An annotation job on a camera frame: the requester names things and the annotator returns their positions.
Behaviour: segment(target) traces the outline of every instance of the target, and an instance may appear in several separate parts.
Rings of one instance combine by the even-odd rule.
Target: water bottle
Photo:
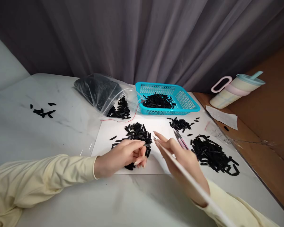
[[[210,104],[217,108],[223,109],[229,104],[238,100],[239,98],[248,95],[250,92],[256,90],[261,85],[264,85],[263,80],[258,79],[263,72],[258,71],[252,76],[245,74],[238,74],[237,78],[232,80],[232,77],[225,76],[222,77],[212,88],[213,93],[218,93],[215,97],[210,100]],[[228,79],[228,82],[223,85],[219,90],[214,90],[214,88],[223,80]]]

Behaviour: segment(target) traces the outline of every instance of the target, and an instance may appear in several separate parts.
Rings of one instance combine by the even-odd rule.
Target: cream sleeve
[[[14,227],[22,208],[50,199],[63,188],[96,179],[96,157],[65,154],[0,166],[0,226]]]
[[[210,188],[210,197],[223,210],[223,212],[234,222],[238,227],[276,227],[278,226],[273,221],[265,217],[260,212],[253,209],[244,200],[228,194],[213,182],[208,181]],[[225,227],[219,215],[211,206],[200,209],[204,210],[219,227]]]

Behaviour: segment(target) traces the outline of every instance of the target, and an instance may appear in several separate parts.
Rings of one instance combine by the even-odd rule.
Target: finger
[[[145,156],[142,156],[142,157],[140,156],[140,157],[138,157],[138,158],[136,159],[136,162],[134,163],[134,166],[136,166],[136,165],[142,163],[145,159],[147,159],[147,157],[145,157]]]
[[[164,142],[162,140],[159,140],[158,142],[162,145],[162,147],[166,148],[171,154],[175,154],[176,157],[177,155],[180,156],[181,154],[183,154],[184,149],[174,138],[170,138],[167,142]]]
[[[145,152],[146,152],[146,146],[143,146],[141,149],[140,149],[140,155],[143,157],[145,156]]]
[[[166,152],[163,150],[162,146],[160,146],[159,144],[157,144],[157,147],[159,148],[163,158],[166,161],[167,167],[169,169],[169,171],[173,174],[174,169],[175,169],[175,164],[172,162],[172,160],[170,160],[170,157],[166,154]]]
[[[133,142],[139,142],[139,141],[140,140],[128,140],[128,139],[126,139],[126,140],[122,140],[119,144],[126,146],[126,145],[133,143]]]
[[[163,135],[161,135],[160,133],[154,131],[155,135],[162,141],[167,142],[168,139],[166,139]]]
[[[127,152],[133,152],[136,149],[141,148],[143,145],[145,144],[145,141],[141,141],[141,140],[136,140],[134,142],[131,142],[130,144],[125,146],[125,150]]]
[[[171,138],[169,140],[169,150],[171,150],[172,153],[175,154],[176,158],[182,156],[186,151],[174,138]]]
[[[147,158],[146,158],[143,162],[141,162],[141,166],[142,166],[143,168],[145,168],[146,162],[147,162]]]

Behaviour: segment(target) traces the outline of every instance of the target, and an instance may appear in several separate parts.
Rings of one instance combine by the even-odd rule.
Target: blue lid
[[[262,71],[258,71],[257,73],[255,73],[252,76],[248,76],[248,75],[245,75],[245,74],[238,74],[237,77],[240,80],[245,81],[245,82],[247,82],[249,84],[253,84],[253,85],[256,85],[256,86],[261,86],[261,85],[266,84],[265,81],[260,80],[260,79],[257,78],[262,73],[263,73]]]

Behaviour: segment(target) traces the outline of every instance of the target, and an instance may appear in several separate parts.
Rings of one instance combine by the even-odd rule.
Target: red string
[[[132,118],[131,120],[129,120],[129,121],[116,121],[116,122],[123,122],[123,123],[126,123],[126,122],[130,122],[130,121],[132,121],[132,120],[135,118],[135,116],[136,116],[136,113],[137,113],[137,110],[138,110],[139,104],[140,104],[141,102],[139,102],[139,103],[138,103],[137,108],[136,108],[135,115],[133,116],[133,118]]]

